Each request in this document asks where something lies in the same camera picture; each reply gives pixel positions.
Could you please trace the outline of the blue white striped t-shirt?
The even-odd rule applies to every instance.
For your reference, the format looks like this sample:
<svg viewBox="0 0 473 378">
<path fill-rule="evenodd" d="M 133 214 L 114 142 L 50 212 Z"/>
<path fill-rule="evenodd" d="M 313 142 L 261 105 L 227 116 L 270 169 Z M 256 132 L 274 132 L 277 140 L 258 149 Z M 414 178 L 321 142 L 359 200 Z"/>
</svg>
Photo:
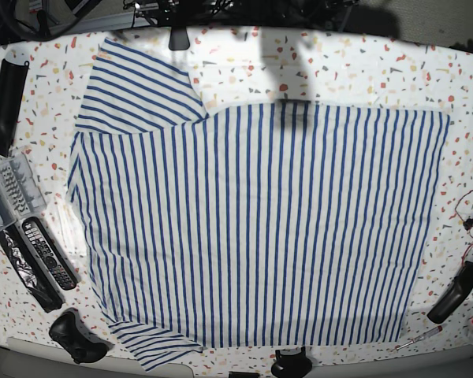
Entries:
<svg viewBox="0 0 473 378">
<path fill-rule="evenodd" d="M 117 340 L 150 371 L 206 348 L 394 342 L 449 117 L 275 102 L 209 114 L 189 75 L 106 40 L 69 197 Z"/>
</svg>

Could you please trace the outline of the black clamp top edge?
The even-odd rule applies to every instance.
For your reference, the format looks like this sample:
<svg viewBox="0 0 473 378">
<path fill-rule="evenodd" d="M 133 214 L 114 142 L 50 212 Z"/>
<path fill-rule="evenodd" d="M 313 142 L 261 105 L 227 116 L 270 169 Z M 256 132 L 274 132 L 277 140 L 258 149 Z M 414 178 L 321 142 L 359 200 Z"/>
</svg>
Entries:
<svg viewBox="0 0 473 378">
<path fill-rule="evenodd" d="M 190 41 L 185 27 L 172 27 L 169 36 L 169 49 L 185 51 L 190 48 Z"/>
</svg>

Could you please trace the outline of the black tv remote control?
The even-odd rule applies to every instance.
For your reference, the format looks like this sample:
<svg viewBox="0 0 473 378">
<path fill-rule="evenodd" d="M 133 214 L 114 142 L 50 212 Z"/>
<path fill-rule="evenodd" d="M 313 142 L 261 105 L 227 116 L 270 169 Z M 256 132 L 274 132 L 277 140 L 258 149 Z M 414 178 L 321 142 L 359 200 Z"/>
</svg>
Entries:
<svg viewBox="0 0 473 378">
<path fill-rule="evenodd" d="M 52 241 L 42 222 L 37 217 L 29 217 L 21 225 L 28 241 L 39 255 L 54 281 L 63 291 L 71 291 L 77 286 L 77 278 Z"/>
</svg>

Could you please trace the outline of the black game controller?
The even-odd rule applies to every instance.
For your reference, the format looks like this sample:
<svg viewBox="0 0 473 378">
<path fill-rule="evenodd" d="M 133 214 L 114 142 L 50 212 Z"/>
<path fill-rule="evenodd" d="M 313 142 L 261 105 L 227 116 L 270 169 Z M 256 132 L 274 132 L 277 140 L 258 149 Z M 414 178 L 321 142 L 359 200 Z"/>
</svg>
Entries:
<svg viewBox="0 0 473 378">
<path fill-rule="evenodd" d="M 76 364 L 95 363 L 103 359 L 109 351 L 103 342 L 92 342 L 77 327 L 77 316 L 73 311 L 65 311 L 50 326 L 49 336 L 67 351 Z"/>
</svg>

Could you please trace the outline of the clear plastic screw bit box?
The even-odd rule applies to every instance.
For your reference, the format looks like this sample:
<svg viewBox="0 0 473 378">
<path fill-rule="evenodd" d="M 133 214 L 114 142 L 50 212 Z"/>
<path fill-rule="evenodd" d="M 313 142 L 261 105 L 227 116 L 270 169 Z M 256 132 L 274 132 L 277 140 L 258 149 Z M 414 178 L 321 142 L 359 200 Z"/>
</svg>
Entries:
<svg viewBox="0 0 473 378">
<path fill-rule="evenodd" d="M 47 207 L 24 153 L 0 162 L 0 232 Z"/>
</svg>

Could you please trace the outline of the black foil wrapped bar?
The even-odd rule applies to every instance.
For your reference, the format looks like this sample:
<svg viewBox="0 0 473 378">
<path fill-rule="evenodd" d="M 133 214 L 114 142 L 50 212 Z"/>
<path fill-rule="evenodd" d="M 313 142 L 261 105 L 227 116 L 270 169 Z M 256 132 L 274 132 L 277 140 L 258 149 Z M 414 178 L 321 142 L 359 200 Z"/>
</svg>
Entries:
<svg viewBox="0 0 473 378">
<path fill-rule="evenodd" d="M 49 313 L 60 309 L 64 301 L 39 267 L 15 224 L 0 231 L 0 245 L 29 294 Z"/>
</svg>

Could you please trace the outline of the black curved tube left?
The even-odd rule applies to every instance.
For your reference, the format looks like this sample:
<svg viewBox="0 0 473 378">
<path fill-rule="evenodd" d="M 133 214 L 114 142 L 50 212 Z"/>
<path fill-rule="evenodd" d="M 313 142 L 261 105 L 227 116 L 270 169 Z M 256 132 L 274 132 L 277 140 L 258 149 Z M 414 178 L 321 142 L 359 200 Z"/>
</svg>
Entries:
<svg viewBox="0 0 473 378">
<path fill-rule="evenodd" d="M 12 146 L 29 63 L 2 60 L 0 69 L 0 155 L 7 158 Z"/>
</svg>

